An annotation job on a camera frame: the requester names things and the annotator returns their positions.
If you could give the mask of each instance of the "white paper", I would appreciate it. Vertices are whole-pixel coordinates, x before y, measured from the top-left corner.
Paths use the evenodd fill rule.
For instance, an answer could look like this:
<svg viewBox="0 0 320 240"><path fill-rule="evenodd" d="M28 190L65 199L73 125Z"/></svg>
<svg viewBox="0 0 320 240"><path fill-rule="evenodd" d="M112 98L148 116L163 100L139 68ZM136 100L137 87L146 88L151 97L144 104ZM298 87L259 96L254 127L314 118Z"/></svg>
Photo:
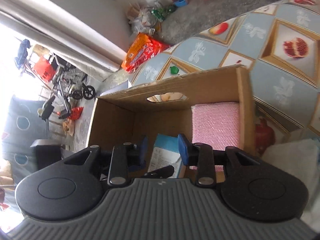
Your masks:
<svg viewBox="0 0 320 240"><path fill-rule="evenodd" d="M149 165L148 172L154 171L166 166L172 165L174 167L174 173L169 179L178 178L179 170L181 167L181 156L179 153L154 147L152 157Z"/></svg>

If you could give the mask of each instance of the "metal screw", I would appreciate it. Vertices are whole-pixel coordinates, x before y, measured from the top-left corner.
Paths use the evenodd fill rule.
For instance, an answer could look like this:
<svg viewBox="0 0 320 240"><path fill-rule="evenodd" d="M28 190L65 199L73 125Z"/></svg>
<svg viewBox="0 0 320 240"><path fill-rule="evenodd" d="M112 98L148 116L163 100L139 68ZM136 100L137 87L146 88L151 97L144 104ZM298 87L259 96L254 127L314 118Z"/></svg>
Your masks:
<svg viewBox="0 0 320 240"><path fill-rule="evenodd" d="M114 184L114 185L121 185L121 184L125 183L125 178L123 178L123 177L114 177L114 178L112 178L110 180L110 183Z"/></svg>
<svg viewBox="0 0 320 240"><path fill-rule="evenodd" d="M198 179L198 182L201 185L211 185L214 183L214 180L213 180L213 178L202 177L202 178Z"/></svg>

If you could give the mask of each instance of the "red pomegranate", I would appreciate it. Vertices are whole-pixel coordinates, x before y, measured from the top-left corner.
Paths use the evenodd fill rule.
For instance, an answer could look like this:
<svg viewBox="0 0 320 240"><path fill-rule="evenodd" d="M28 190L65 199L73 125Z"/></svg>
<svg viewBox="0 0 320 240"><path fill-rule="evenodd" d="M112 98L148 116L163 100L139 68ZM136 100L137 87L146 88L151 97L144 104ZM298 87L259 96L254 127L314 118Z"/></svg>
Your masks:
<svg viewBox="0 0 320 240"><path fill-rule="evenodd" d="M316 5L316 2L314 0L294 0L294 2L304 5Z"/></svg>
<svg viewBox="0 0 320 240"><path fill-rule="evenodd" d="M285 41L283 43L284 52L289 57L302 58L308 55L308 44L301 38L294 38L291 41Z"/></svg>
<svg viewBox="0 0 320 240"><path fill-rule="evenodd" d="M265 150L275 142L275 131L268 126L266 119L260 117L260 124L256 124L256 151L262 156Z"/></svg>

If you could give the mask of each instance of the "gray ribbed panel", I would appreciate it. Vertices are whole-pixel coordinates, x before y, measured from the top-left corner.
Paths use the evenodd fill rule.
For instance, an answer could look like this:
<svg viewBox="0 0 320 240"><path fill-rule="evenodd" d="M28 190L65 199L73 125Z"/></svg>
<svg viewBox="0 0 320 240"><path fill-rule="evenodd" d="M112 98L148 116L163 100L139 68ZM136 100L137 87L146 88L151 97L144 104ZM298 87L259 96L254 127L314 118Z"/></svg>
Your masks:
<svg viewBox="0 0 320 240"><path fill-rule="evenodd" d="M82 217L64 222L26 218L8 235L14 240L305 240L315 233L298 219L246 220L223 206L214 191L195 187L189 179L135 179L127 188L111 190Z"/></svg>

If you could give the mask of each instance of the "white flower print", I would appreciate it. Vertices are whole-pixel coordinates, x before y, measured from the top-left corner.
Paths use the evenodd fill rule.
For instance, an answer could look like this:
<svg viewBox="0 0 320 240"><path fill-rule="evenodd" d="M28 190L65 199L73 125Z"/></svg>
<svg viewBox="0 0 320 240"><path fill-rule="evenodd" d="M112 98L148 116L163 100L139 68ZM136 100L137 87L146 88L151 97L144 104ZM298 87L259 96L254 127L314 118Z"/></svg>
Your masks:
<svg viewBox="0 0 320 240"><path fill-rule="evenodd" d="M154 68L147 66L146 70L144 72L144 75L146 76L146 79L150 79L152 81L155 80L156 75L158 74L158 71L156 71Z"/></svg>
<svg viewBox="0 0 320 240"><path fill-rule="evenodd" d="M204 56L205 47L203 46L203 41L198 42L195 46L195 50L192 51L189 61L194 61L195 63L198 63L200 58L199 56Z"/></svg>
<svg viewBox="0 0 320 240"><path fill-rule="evenodd" d="M305 27L309 26L311 20L309 19L308 14L306 14L303 10L297 10L297 24L303 25Z"/></svg>
<svg viewBox="0 0 320 240"><path fill-rule="evenodd" d="M286 80L284 77L280 78L281 87L273 86L276 91L276 100L278 101L279 106L289 105L289 97L293 95L294 82L292 80Z"/></svg>
<svg viewBox="0 0 320 240"><path fill-rule="evenodd" d="M263 39L264 35L267 33L266 30L260 27L254 27L251 23L246 23L244 28L246 29L245 32L250 35L250 38L253 38L255 35L257 35L258 38Z"/></svg>

